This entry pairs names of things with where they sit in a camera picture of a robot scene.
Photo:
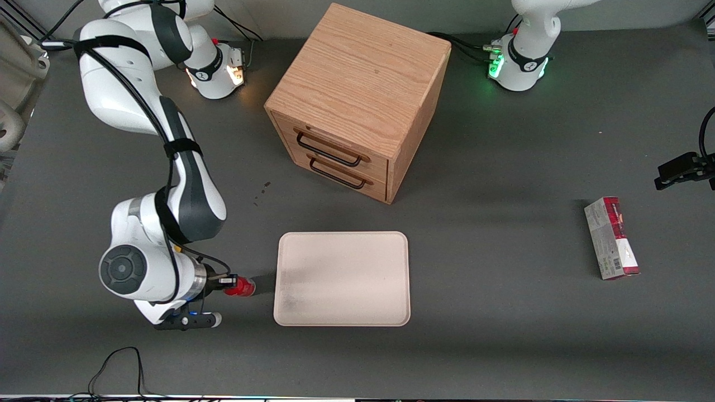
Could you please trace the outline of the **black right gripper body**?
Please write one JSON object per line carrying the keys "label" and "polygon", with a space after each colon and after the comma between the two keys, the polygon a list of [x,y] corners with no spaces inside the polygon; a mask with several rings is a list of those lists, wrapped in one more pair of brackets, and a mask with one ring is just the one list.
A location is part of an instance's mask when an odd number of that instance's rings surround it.
{"label": "black right gripper body", "polygon": [[210,295],[213,291],[220,291],[224,288],[221,280],[225,278],[225,273],[216,272],[211,265],[203,265],[205,269],[205,285],[203,295]]}

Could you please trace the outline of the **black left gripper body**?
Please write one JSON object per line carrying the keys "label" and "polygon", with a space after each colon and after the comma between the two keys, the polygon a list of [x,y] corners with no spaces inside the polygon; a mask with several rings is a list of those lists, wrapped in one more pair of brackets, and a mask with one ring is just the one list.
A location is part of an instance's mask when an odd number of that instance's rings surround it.
{"label": "black left gripper body", "polygon": [[694,181],[708,182],[710,188],[715,191],[714,183],[714,153],[694,158],[694,162],[700,164],[699,168],[694,173]]}

